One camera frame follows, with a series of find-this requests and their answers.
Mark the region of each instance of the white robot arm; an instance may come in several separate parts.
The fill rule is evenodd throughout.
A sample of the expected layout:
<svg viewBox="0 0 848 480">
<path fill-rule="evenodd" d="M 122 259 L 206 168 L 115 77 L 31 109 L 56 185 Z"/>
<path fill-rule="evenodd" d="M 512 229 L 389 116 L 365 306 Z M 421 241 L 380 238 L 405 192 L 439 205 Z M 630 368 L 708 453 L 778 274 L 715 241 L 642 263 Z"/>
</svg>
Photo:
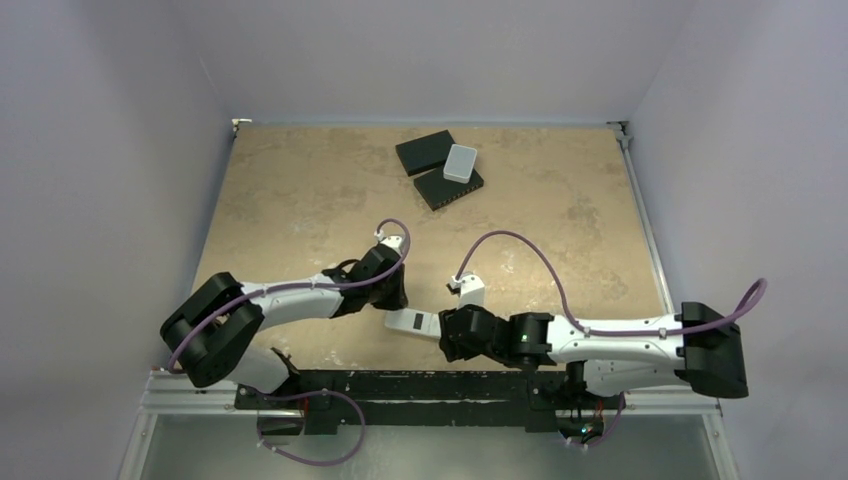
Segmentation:
<svg viewBox="0 0 848 480">
<path fill-rule="evenodd" d="M 407 305 L 404 266 L 397 265 L 407 239 L 379 235 L 378 240 L 362 259 L 347 260 L 302 280 L 248 283 L 237 282 L 229 273 L 216 274 L 165 321 L 160 335 L 196 387 L 230 380 L 274 392 L 296 369 L 281 352 L 250 345 L 260 330 L 297 320 L 340 317 L 369 303 L 381 310 Z M 378 279 L 392 268 L 393 273 Z M 239 299 L 243 301 L 224 308 Z M 227 311 L 226 321 L 200 326 L 221 308 Z"/>
<path fill-rule="evenodd" d="M 385 326 L 439 340 L 448 361 L 482 354 L 506 366 L 531 371 L 539 365 L 577 367 L 569 371 L 579 374 L 585 391 L 599 397 L 637 388 L 688 384 L 710 396 L 747 396 L 738 327 L 707 332 L 700 338 L 657 334 L 678 329 L 683 321 L 705 323 L 720 318 L 702 304 L 684 304 L 688 311 L 685 319 L 683 314 L 668 314 L 629 320 L 578 320 L 588 331 L 584 333 L 563 315 L 522 313 L 509 320 L 496 317 L 482 308 L 486 287 L 479 275 L 466 273 L 461 279 L 451 278 L 448 287 L 459 295 L 456 309 L 439 314 L 410 308 L 392 311 L 386 314 Z M 591 333 L 628 332 L 634 326 L 644 329 L 645 335 Z M 698 348 L 704 343 L 712 344 L 710 351 Z"/>
</svg>

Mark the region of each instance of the black metal base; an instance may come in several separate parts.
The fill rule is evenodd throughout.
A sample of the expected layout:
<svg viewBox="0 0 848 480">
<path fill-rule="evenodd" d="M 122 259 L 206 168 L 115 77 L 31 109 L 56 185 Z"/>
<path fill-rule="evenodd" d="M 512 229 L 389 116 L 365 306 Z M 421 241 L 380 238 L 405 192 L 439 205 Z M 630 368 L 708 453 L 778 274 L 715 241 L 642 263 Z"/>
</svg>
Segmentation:
<svg viewBox="0 0 848 480">
<path fill-rule="evenodd" d="M 356 401 L 369 425 L 524 427 L 526 432 L 557 432 L 573 425 L 570 418 L 558 419 L 558 410 L 581 417 L 599 400 L 604 408 L 618 408 L 618 396 L 568 392 L 565 379 L 565 372 L 301 370 L 274 396 L 326 388 Z M 246 394 L 237 394 L 237 409 L 298 408 L 296 402 L 268 400 L 250 388 L 242 391 Z M 359 424 L 353 408 L 331 396 L 310 398 L 305 417 L 307 435 L 334 434 L 340 424 Z"/>
</svg>

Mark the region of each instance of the white wall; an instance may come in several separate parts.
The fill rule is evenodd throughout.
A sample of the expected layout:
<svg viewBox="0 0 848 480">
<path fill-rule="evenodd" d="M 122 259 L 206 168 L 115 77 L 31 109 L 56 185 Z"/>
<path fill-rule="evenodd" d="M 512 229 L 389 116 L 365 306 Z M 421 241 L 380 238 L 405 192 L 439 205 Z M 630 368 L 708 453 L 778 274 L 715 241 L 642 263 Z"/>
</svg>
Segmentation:
<svg viewBox="0 0 848 480">
<path fill-rule="evenodd" d="M 604 122 L 647 91 L 694 0 L 177 0 L 234 116 Z"/>
<path fill-rule="evenodd" d="M 748 479 L 848 478 L 848 2 L 701 1 L 633 116 L 672 293 L 741 321 Z"/>
<path fill-rule="evenodd" d="M 229 138 L 167 2 L 0 4 L 0 470 L 114 478 Z"/>
</svg>

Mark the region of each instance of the tabletop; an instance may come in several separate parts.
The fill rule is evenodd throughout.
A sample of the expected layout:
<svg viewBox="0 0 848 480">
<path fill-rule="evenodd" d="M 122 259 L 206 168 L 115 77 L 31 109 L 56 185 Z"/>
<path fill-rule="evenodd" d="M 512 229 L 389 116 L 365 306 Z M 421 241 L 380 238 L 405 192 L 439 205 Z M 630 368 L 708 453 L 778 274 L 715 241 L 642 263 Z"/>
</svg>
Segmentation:
<svg viewBox="0 0 848 480">
<path fill-rule="evenodd" d="M 664 313 L 612 131 L 451 127 L 458 144 L 477 149 L 485 186 L 434 212 L 394 146 L 443 129 L 242 124 L 195 287 L 220 271 L 246 282 L 314 275 L 360 258 L 374 244 L 378 222 L 394 217 L 412 236 L 405 275 L 411 308 L 455 307 L 445 284 L 468 248 L 486 232 L 507 229 L 551 259 L 579 318 Z M 469 269 L 486 282 L 486 308 L 502 318 L 562 313 L 550 274 L 515 239 L 487 240 Z M 383 316 L 366 307 L 270 328 L 254 342 L 290 353 L 299 368 L 503 368 L 486 358 L 446 363 L 435 341 L 391 331 Z"/>
</svg>

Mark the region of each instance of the black rectangular block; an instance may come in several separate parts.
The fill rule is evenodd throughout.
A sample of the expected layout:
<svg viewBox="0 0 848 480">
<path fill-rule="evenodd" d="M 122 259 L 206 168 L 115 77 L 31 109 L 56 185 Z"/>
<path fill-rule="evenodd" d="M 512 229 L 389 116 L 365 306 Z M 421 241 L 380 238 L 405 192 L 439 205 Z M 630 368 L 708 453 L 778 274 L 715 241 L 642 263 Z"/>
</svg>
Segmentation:
<svg viewBox="0 0 848 480">
<path fill-rule="evenodd" d="M 395 151 L 406 174 L 411 177 L 444 166 L 454 143 L 450 132 L 443 130 L 396 145 Z"/>
<path fill-rule="evenodd" d="M 468 183 L 445 180 L 442 169 L 425 173 L 412 181 L 431 210 L 438 210 L 483 186 L 483 177 L 475 169 Z"/>
</svg>

